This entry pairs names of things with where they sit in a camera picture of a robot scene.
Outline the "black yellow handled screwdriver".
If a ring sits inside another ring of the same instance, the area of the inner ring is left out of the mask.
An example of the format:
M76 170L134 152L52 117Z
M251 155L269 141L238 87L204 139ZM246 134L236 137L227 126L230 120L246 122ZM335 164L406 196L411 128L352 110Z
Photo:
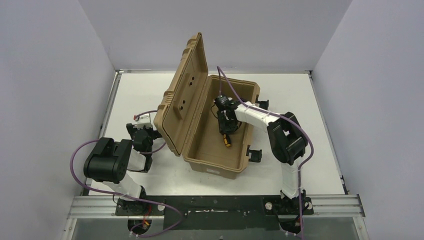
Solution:
M223 134L223 142L224 142L224 145L227 148L232 146L232 141L231 141L231 138L228 134Z

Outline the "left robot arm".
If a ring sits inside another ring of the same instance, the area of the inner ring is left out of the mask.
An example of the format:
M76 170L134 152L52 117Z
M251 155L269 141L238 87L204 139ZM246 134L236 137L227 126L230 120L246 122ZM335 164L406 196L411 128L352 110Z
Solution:
M137 216L148 210L146 190L136 183L128 172L148 173L153 163L154 140L161 138L150 123L126 124L130 139L117 142L110 137L100 138L87 157L85 177L104 183L116 193L133 197L128 208Z

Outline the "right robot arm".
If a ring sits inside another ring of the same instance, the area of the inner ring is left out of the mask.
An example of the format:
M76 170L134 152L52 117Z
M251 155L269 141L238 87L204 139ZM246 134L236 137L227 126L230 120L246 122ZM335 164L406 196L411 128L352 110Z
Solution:
M213 104L217 107L218 129L226 147L232 145L230 136L242 124L267 133L271 152L280 162L283 175L287 177L283 180L280 191L282 209L292 215L310 207L310 203L305 200L306 192L300 185L302 162L299 159L305 155L306 147L312 144L296 116L292 112L280 114L269 111L269 101L256 100L252 103L223 94L218 95Z

